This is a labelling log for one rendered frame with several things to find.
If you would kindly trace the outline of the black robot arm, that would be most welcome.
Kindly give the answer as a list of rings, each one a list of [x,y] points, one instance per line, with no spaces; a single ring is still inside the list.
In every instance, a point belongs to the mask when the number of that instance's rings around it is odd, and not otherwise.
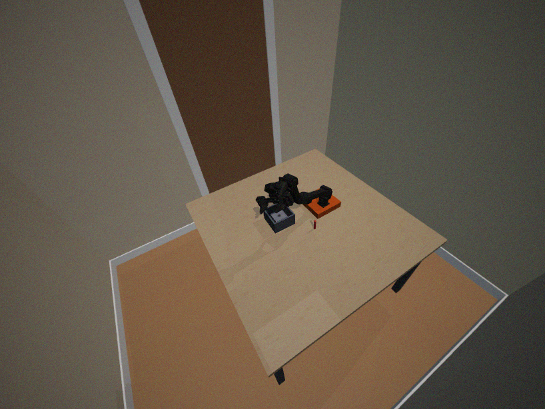
[[[294,203],[300,205],[308,205],[312,202],[313,199],[316,199],[319,197],[319,200],[317,204],[319,204],[322,208],[326,207],[330,203],[328,203],[328,200],[332,196],[332,189],[327,186],[320,186],[320,189],[317,191],[312,191],[310,193],[307,192],[301,192],[299,193],[298,188],[298,178],[290,175],[285,174],[283,177],[279,177],[279,182],[275,183],[269,183],[265,185],[265,192],[267,192],[269,197],[271,197],[271,194],[278,194],[280,195],[281,187],[284,189],[285,193],[290,193]]]

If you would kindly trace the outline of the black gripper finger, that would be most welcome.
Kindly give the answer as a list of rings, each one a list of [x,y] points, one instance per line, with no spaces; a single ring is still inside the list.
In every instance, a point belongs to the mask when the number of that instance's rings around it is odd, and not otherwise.
[[[278,213],[279,211],[281,211],[282,209],[286,208],[286,207],[289,207],[289,204],[286,200],[285,197],[279,197],[279,203],[276,207],[276,210],[275,210],[275,213]]]
[[[259,199],[258,200],[259,204],[260,204],[260,214],[264,213],[264,211],[266,211],[267,206],[265,204],[265,202],[263,201],[263,199]]]

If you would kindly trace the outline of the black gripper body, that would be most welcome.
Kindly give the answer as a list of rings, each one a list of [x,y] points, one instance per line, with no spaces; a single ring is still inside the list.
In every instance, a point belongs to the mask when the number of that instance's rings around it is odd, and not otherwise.
[[[274,194],[271,194],[270,198],[265,198],[265,196],[260,196],[260,197],[256,198],[256,201],[259,204],[258,200],[262,199],[265,202],[266,206],[268,206],[269,203],[278,204],[279,203],[279,197],[285,197],[288,204],[289,204],[289,206],[292,206],[293,203],[294,203],[294,200],[293,200],[291,194],[290,193],[285,193],[285,191],[284,191],[284,189],[282,187],[281,187],[281,190],[280,190],[280,195],[274,193]],[[259,204],[259,206],[260,206],[260,204]]]

